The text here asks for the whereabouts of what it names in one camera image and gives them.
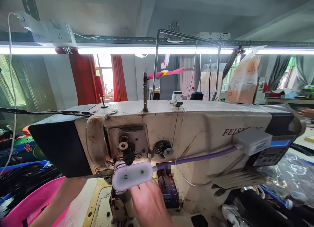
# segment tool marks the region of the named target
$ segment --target black knob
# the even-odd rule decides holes
[[[126,165],[132,165],[135,160],[135,154],[133,151],[125,151],[123,152],[123,161]]]

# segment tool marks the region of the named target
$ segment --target metal rail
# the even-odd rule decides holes
[[[186,34],[177,33],[177,32],[173,32],[173,31],[169,31],[169,30],[164,30],[164,29],[160,29],[160,30],[157,32],[155,67],[154,67],[154,80],[153,80],[153,89],[152,89],[152,92],[151,92],[150,100],[152,100],[152,99],[154,98],[154,93],[155,93],[155,85],[156,85],[156,77],[157,77],[158,48],[159,48],[160,33],[163,33],[163,34],[170,34],[170,35],[174,35],[174,36],[178,36],[178,37],[182,37],[182,38],[186,38],[186,39],[190,39],[190,40],[194,40],[194,41],[200,41],[200,42],[202,42],[202,43],[207,43],[207,44],[212,44],[212,45],[217,45],[217,46],[218,46],[216,86],[215,86],[214,97],[212,98],[212,101],[213,101],[213,100],[215,99],[215,96],[217,95],[217,88],[218,88],[218,75],[219,75],[220,59],[221,59],[221,57],[220,57],[221,42],[220,42],[220,41],[206,40],[206,39],[202,39],[202,38],[199,38],[199,37],[196,37],[196,36],[186,35]]]

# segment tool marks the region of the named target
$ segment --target hand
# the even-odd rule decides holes
[[[137,222],[141,227],[173,227],[163,195],[156,181],[150,181],[130,188]]]
[[[309,117],[309,118],[314,118],[314,109],[304,109],[299,112],[299,115],[302,117]]]

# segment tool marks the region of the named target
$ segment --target phone screen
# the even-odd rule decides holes
[[[157,171],[158,185],[164,197],[167,209],[179,209],[179,197],[176,185],[171,175],[171,170],[161,169]]]

